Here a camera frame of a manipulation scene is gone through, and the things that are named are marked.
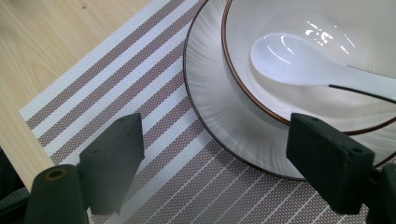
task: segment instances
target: woven placemat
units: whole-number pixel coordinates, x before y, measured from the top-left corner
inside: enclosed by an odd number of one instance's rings
[[[182,54],[206,1],[154,0],[21,110],[56,164],[115,119],[140,112],[145,155],[120,215],[96,223],[363,223],[338,216],[305,182],[259,172],[224,150],[195,115]]]

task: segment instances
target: plate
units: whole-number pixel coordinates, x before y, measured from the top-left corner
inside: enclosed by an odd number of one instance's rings
[[[368,133],[396,120],[395,104],[351,91],[278,83],[256,71],[250,50],[262,36],[296,35],[339,63],[396,78],[396,65],[389,60],[396,57],[393,9],[396,4],[390,1],[229,0],[223,47],[241,88],[274,118],[289,124],[296,112],[347,134]]]
[[[273,175],[304,179],[286,158],[289,126],[262,111],[233,78],[221,45],[221,20],[227,0],[209,0],[191,24],[183,55],[186,88],[198,118],[237,158]],[[378,147],[375,161],[392,156],[396,125],[354,136]]]

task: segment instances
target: wooden table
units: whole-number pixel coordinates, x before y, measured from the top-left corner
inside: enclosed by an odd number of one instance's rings
[[[149,0],[0,0],[0,146],[29,189],[53,165],[19,111]]]

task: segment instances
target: placemat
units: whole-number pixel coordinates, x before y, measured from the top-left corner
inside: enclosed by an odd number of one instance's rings
[[[55,164],[115,119],[142,114],[146,158],[120,215],[95,223],[364,223],[338,216],[305,182],[257,171],[224,150],[191,107],[184,40],[204,0],[154,0],[21,110]]]

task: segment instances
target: white spoon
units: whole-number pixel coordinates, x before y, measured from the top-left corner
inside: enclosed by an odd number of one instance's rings
[[[340,64],[295,35],[259,38],[250,51],[253,66],[265,77],[296,86],[328,86],[374,96],[396,104],[396,78]]]

